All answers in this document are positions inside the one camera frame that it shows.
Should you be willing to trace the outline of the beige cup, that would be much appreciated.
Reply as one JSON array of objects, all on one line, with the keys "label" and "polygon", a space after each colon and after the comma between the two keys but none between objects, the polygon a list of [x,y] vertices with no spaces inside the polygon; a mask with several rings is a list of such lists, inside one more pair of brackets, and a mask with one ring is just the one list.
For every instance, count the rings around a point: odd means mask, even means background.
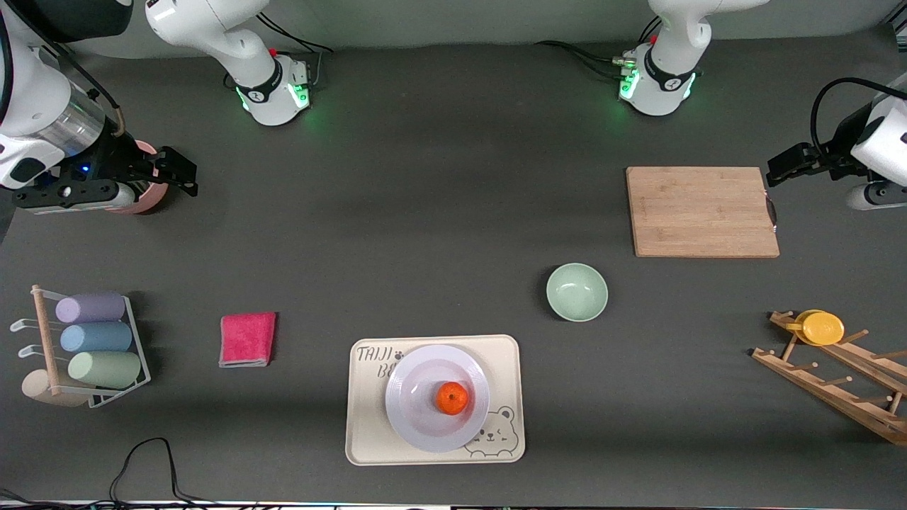
[{"label": "beige cup", "polygon": [[45,369],[35,369],[23,379],[21,390],[26,397],[37,402],[54,404],[59,407],[78,407],[86,404],[91,396],[77,393],[66,393],[55,396],[50,390],[49,375]]}]

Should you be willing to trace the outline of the yellow cup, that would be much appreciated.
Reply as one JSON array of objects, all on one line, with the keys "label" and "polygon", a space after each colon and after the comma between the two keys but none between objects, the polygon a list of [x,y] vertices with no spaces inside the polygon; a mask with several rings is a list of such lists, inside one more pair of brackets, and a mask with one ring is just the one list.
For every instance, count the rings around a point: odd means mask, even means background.
[{"label": "yellow cup", "polygon": [[802,312],[790,330],[797,338],[811,346],[828,346],[839,343],[845,335],[845,326],[839,317],[823,310]]}]

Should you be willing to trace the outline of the wooden cutting board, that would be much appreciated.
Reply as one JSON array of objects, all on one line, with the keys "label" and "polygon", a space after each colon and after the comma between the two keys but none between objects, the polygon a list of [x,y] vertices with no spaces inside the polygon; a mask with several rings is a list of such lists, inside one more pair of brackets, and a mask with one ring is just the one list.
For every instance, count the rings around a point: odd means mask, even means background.
[{"label": "wooden cutting board", "polygon": [[629,166],[626,191],[638,257],[774,259],[780,255],[758,167]]}]

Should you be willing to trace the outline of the pink bowl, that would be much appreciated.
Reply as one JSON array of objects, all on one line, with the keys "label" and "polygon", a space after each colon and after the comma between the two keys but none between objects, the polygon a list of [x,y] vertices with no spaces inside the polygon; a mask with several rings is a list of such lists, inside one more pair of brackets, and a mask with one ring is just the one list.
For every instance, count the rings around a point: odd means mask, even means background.
[{"label": "pink bowl", "polygon": [[150,213],[164,199],[169,185],[167,183],[149,183],[140,188],[141,194],[135,193],[133,203],[119,208],[108,208],[106,212],[120,215],[142,215]]}]

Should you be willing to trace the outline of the wooden peg dish rack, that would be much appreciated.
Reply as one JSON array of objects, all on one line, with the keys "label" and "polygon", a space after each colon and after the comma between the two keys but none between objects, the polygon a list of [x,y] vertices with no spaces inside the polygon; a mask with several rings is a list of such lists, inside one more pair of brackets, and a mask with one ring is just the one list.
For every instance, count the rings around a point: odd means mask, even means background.
[{"label": "wooden peg dish rack", "polygon": [[[869,351],[857,345],[868,330],[850,333],[846,327],[843,340],[837,344],[808,345],[790,330],[790,324],[804,311],[771,311],[767,318],[789,335],[787,345],[780,352],[754,348],[750,357],[884,441],[907,448],[907,348],[886,353]],[[797,346],[810,346],[852,373],[822,378],[814,372],[817,362],[791,361]]]}]

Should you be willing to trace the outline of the white round plate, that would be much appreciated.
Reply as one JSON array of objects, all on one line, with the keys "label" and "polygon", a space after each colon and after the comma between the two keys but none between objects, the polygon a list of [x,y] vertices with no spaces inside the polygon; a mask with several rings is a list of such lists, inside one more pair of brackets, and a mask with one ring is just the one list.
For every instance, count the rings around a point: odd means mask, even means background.
[{"label": "white round plate", "polygon": [[[438,400],[449,401],[443,386],[456,383],[466,392],[463,409],[444,413]],[[480,363],[449,345],[420,346],[396,365],[385,390],[385,410],[392,429],[414,448],[444,454],[472,441],[490,410],[490,383]]]}]

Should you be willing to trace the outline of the beige bear print tray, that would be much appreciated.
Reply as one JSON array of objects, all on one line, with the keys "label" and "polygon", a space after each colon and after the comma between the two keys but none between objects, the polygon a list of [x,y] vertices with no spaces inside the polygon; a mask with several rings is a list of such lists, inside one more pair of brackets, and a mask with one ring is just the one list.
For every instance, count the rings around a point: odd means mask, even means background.
[{"label": "beige bear print tray", "polygon": [[[490,383],[490,410],[479,434],[462,448],[431,454],[398,436],[388,421],[385,390],[405,355],[420,346],[449,345],[480,363]],[[349,359],[349,402],[344,449],[359,467],[512,463],[526,448],[519,347],[508,335],[362,339]]]}]

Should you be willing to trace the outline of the orange mandarin fruit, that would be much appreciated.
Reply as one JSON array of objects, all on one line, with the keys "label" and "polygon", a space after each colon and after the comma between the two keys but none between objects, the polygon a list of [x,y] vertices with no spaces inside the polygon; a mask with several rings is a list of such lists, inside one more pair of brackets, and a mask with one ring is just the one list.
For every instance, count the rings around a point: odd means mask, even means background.
[{"label": "orange mandarin fruit", "polygon": [[465,385],[448,381],[438,387],[435,393],[434,406],[447,416],[457,416],[466,411],[472,401],[472,394]]}]

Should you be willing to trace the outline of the pink folded cloth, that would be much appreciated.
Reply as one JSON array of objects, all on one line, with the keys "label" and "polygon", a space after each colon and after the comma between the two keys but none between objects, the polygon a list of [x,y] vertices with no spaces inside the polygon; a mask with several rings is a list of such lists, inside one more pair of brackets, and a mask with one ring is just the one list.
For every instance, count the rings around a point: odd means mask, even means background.
[{"label": "pink folded cloth", "polygon": [[268,367],[276,338],[275,311],[226,315],[220,320],[221,368]]}]

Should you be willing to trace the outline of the light green bowl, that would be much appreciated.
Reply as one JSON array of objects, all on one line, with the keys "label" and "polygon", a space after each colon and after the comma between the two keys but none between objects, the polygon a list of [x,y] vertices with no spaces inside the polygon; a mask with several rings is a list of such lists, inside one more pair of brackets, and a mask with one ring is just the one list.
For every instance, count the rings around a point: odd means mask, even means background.
[{"label": "light green bowl", "polygon": [[548,306],[567,322],[590,322],[608,307],[609,287],[596,268],[567,263],[551,271],[546,282]]}]

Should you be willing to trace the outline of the purple cup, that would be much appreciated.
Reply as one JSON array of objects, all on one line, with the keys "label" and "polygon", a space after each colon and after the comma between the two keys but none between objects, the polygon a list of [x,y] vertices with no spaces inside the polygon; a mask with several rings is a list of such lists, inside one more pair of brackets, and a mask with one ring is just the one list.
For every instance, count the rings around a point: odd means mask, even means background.
[{"label": "purple cup", "polygon": [[59,322],[119,322],[126,313],[124,297],[117,293],[82,293],[62,298],[55,307]]}]

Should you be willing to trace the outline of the green cup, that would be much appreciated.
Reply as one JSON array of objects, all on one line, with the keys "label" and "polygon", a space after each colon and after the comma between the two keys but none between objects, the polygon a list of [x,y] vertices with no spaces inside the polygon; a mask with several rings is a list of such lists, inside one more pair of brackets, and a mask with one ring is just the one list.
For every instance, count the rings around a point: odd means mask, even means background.
[{"label": "green cup", "polygon": [[140,358],[133,352],[89,351],[75,355],[67,367],[70,378],[95,387],[124,390],[142,371]]}]

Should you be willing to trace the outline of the blue cup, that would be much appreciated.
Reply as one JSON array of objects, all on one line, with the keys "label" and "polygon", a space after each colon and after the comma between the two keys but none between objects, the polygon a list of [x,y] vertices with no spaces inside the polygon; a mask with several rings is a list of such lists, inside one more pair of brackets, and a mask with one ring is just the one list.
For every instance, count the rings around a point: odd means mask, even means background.
[{"label": "blue cup", "polygon": [[71,353],[91,351],[129,351],[133,344],[132,327],[124,322],[87,322],[66,327],[60,336],[61,347]]}]

